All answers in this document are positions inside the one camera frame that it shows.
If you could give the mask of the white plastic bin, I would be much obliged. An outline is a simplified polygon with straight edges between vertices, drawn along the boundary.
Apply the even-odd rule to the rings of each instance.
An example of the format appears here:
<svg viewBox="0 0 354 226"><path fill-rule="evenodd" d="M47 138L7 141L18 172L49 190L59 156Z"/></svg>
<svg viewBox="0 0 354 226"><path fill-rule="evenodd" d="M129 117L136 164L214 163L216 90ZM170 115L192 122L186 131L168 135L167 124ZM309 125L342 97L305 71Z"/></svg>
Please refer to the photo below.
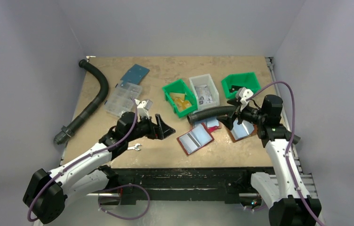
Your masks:
<svg viewBox="0 0 354 226"><path fill-rule="evenodd" d="M219 92L209 73L190 77L189 83L198 105L197 111L220 106Z"/></svg>

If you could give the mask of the white striped credit card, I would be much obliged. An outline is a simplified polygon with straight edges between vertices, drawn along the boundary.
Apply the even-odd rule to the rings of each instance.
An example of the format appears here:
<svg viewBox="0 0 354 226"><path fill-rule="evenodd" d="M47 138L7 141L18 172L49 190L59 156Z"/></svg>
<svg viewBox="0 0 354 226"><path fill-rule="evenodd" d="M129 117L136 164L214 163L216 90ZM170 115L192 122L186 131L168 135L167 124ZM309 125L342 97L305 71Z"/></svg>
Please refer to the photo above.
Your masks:
<svg viewBox="0 0 354 226"><path fill-rule="evenodd" d="M180 138L180 141L181 141L184 149L188 153L192 153L201 147L200 142L194 137L194 135L191 132L184 134Z"/></svg>

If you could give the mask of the green bin with yellow items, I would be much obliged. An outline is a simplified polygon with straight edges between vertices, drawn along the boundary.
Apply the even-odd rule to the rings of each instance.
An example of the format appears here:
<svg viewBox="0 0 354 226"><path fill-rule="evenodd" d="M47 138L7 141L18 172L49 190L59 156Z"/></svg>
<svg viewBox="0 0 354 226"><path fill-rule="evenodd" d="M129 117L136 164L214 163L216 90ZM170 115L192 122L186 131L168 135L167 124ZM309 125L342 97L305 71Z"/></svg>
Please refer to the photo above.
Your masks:
<svg viewBox="0 0 354 226"><path fill-rule="evenodd" d="M182 118L198 109L194 93L182 80L176 80L162 88L165 100L171 105L173 112Z"/></svg>

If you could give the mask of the red leather card holder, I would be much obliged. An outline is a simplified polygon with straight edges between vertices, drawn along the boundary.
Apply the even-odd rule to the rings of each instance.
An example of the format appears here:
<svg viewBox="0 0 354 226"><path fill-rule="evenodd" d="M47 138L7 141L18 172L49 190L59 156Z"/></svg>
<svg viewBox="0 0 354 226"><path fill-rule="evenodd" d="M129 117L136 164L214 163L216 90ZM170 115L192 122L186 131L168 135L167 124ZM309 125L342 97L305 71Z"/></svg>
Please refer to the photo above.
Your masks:
<svg viewBox="0 0 354 226"><path fill-rule="evenodd" d="M200 125L198 125L198 126L196 126L196 127L193 127L191 130L188 131L188 132L191 132L191 133L194 135L194 137L195 137L195 138L200 142L200 144L201 144L201 147L200 147L199 149L197 149L196 151L198 151L198 150L204 148L205 146L207 146L208 144L212 143L212 142L215 140L214 137L213 137L213 135L212 135L212 132L214 132L214 131L216 131L216 130L218 130L217 127L213 127L213 128L209 128L209 129L208 129L204 124L200 124ZM185 152L186 155L191 155L191 154L193 154L193 153L196 152L196 151L194 151L194 152L192 152L192 153L188 153L188 152L184 149L184 147L183 147L183 145L182 145L182 143L181 143L181 141L180 141L180 138L181 138L183 135L181 135L181 136L179 136L179 137L177 138L177 142L179 143L179 145L181 146L181 148L183 149L183 151Z"/></svg>

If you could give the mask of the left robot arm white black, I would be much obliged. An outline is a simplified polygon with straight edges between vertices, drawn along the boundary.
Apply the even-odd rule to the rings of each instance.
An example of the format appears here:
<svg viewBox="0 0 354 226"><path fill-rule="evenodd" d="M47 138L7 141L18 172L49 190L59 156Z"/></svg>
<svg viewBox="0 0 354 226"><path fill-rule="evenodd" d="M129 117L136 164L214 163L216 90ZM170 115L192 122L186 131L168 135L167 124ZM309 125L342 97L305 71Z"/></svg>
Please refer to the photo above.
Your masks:
<svg viewBox="0 0 354 226"><path fill-rule="evenodd" d="M135 184L122 182L107 163L125 152L129 142L138 138L163 140L176 131L167 125L159 114L156 123L151 117L138 117L126 112L117 124L89 150L69 163L56 169L34 172L23 202L28 206L27 219L48 224L55 220L65 207L75 200L95 191L111 193Z"/></svg>

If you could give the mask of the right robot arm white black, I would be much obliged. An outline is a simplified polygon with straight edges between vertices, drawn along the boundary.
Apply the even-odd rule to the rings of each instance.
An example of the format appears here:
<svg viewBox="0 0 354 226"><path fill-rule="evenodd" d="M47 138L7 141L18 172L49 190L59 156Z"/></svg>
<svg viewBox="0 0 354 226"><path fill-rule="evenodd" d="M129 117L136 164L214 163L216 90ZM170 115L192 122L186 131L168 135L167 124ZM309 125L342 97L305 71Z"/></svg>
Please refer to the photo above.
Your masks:
<svg viewBox="0 0 354 226"><path fill-rule="evenodd" d="M248 106L244 98L228 100L233 111L217 119L229 130L234 123L250 122L257 127L257 136L270 157L278 184L267 173L248 174L242 187L257 190L269 208L272 226L315 226L322 210L319 199L312 198L295 164L292 143L300 138L280 123L283 100L276 95L264 97L261 108Z"/></svg>

